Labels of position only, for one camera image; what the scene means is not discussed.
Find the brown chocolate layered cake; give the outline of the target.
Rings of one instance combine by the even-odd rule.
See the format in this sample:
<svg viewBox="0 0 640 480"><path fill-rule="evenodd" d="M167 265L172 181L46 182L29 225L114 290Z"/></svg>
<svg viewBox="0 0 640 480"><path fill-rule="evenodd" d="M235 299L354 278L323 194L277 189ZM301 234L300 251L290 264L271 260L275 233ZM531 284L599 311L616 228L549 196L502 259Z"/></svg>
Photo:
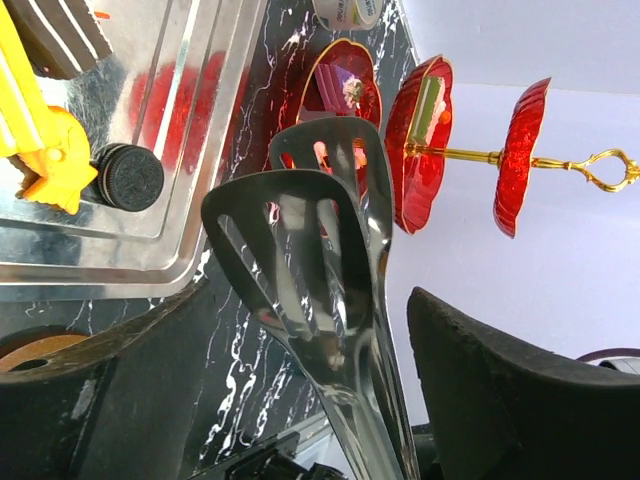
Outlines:
<svg viewBox="0 0 640 480"><path fill-rule="evenodd" d="M4 3L36 70L71 80L113 53L93 4L84 0L16 0Z"/></svg>

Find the red white strawberry cake slice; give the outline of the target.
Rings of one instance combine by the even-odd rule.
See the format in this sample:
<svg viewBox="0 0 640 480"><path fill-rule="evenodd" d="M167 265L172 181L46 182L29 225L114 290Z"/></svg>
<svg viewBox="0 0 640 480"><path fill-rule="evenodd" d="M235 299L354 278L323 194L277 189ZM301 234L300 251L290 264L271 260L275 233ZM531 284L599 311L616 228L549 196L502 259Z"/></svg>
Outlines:
<svg viewBox="0 0 640 480"><path fill-rule="evenodd" d="M348 114L359 106L364 83L350 71L335 64L320 63L314 78L326 111Z"/></svg>

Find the yellow orange cake piece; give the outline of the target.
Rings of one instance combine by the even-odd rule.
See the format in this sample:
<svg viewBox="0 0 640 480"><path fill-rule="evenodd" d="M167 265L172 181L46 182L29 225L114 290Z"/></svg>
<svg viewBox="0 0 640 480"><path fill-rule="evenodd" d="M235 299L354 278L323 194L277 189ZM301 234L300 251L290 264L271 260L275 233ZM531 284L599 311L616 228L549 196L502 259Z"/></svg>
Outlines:
<svg viewBox="0 0 640 480"><path fill-rule="evenodd" d="M56 142L51 112L1 2L1 156L34 152Z"/></svg>

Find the red three-tier cake stand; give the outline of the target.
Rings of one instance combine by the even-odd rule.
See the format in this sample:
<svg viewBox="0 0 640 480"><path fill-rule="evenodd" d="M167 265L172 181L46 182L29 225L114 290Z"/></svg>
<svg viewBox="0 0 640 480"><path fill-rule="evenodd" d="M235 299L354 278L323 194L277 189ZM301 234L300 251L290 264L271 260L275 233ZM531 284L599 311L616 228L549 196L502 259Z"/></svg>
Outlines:
<svg viewBox="0 0 640 480"><path fill-rule="evenodd" d="M345 68L364 83L359 106L353 113L336 114L325 110L314 78L315 69L320 63ZM425 76L442 77L445 80L444 100L447 105L427 146L408 140L415 104ZM516 234L518 216L534 168L575 171L582 174L587 182L609 193L616 193L638 180L638 164L617 148L592 155L582 162L535 156L534 150L546 111L551 83L549 78L533 83L519 97L513 108L504 146L500 150L480 152L450 147L454 123L453 83L451 62L443 55L429 58L409 73L394 98L389 117L384 119L371 54L363 45L340 38L303 64L300 77L294 81L284 101L280 127L286 129L328 115L358 117L376 128L384 128L384 146L394 188L394 220L409 234L426 226L448 159L475 161L497 168L493 216L497 227L509 237Z"/></svg>

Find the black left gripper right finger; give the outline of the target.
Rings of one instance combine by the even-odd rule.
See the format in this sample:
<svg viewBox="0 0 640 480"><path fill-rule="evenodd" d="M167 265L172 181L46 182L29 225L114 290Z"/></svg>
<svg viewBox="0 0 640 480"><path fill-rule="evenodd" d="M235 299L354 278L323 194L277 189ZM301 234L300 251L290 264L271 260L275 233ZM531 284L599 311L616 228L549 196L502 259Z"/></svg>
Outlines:
<svg viewBox="0 0 640 480"><path fill-rule="evenodd" d="M430 478L638 478L638 376L544 350L420 287L407 320Z"/></svg>

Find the green striped macaron cake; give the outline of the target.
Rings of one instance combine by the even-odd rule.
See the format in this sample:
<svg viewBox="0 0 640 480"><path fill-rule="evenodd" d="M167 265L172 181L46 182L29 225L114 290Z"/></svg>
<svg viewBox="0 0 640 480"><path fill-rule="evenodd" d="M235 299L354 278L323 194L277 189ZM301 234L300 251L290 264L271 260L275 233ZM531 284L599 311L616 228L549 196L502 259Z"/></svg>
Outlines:
<svg viewBox="0 0 640 480"><path fill-rule="evenodd" d="M444 100L446 83L442 77L425 76L422 79L415 104L408 140L418 145L429 145L442 113L446 110Z"/></svg>

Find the silver metal serving tongs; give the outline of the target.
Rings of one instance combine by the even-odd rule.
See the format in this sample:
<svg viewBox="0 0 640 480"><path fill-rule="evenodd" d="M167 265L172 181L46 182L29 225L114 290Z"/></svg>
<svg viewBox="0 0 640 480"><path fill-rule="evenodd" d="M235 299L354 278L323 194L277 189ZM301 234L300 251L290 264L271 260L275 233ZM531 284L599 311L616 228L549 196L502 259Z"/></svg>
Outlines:
<svg viewBox="0 0 640 480"><path fill-rule="evenodd" d="M354 476L416 479L386 311L393 195L378 130L311 120L276 134L269 154L270 170L204 197L213 253L312 384Z"/></svg>

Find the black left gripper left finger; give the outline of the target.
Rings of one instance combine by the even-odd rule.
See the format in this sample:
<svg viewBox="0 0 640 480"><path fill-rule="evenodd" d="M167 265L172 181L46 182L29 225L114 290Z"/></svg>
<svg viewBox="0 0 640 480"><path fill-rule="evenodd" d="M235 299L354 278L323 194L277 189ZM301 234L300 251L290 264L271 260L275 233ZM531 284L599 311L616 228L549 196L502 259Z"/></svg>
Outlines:
<svg viewBox="0 0 640 480"><path fill-rule="evenodd" d="M187 479L215 455L203 427L215 292L158 307L1 376L5 479Z"/></svg>

